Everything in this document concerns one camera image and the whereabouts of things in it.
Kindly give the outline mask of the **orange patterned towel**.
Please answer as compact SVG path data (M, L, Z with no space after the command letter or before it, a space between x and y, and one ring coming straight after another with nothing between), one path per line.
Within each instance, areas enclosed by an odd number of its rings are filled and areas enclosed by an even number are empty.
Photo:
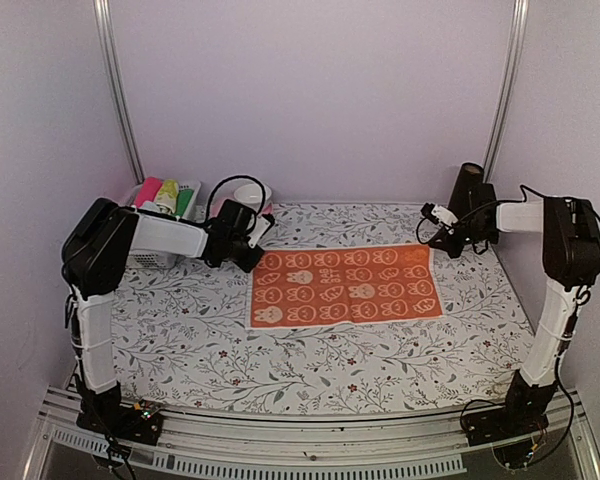
M273 250L252 273L248 324L294 329L442 316L432 250L389 245Z

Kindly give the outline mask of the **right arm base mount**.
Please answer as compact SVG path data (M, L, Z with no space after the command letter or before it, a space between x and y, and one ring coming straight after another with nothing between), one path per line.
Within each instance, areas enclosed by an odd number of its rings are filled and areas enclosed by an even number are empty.
M547 415L526 404L505 405L491 410L463 411L460 415L460 427L470 446L529 435L548 426Z

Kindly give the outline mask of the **light blue towel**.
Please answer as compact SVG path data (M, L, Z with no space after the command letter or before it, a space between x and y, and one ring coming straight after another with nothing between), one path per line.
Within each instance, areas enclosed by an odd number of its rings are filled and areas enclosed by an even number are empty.
M145 201L142 205L139 206L140 210L145 210L154 213L160 213L160 207L154 203L153 201Z

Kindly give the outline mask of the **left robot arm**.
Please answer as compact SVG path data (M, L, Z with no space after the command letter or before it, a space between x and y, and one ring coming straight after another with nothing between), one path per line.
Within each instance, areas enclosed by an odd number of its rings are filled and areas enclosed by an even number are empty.
M106 433L121 433L129 423L126 408L106 396L120 396L113 360L112 302L129 254L171 254L200 260L210 268L232 262L249 273L264 255L259 241L274 224L271 214L259 214L234 200L224 201L218 215L203 222L177 220L107 198L94 201L65 241L61 273L75 306L69 323L79 378L89 395L103 395L88 412Z

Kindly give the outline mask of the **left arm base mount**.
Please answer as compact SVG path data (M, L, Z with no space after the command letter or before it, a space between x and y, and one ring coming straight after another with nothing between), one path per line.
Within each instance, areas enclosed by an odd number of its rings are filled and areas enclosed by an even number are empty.
M80 396L78 427L116 440L150 446L158 444L164 422L160 413L144 407L124 406L116 389L101 394L87 390Z

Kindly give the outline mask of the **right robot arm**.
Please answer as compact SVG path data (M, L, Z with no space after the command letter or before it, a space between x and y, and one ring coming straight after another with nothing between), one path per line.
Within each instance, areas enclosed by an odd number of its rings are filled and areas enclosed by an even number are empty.
M600 274L600 216L586 199L547 196L527 186L520 200L498 200L488 183L467 191L467 209L425 204L423 219L437 226L427 246L457 258L466 246L490 246L501 233L538 233L546 290L526 360L516 371L497 415L497 427L517 436L542 415L560 386L560 365Z

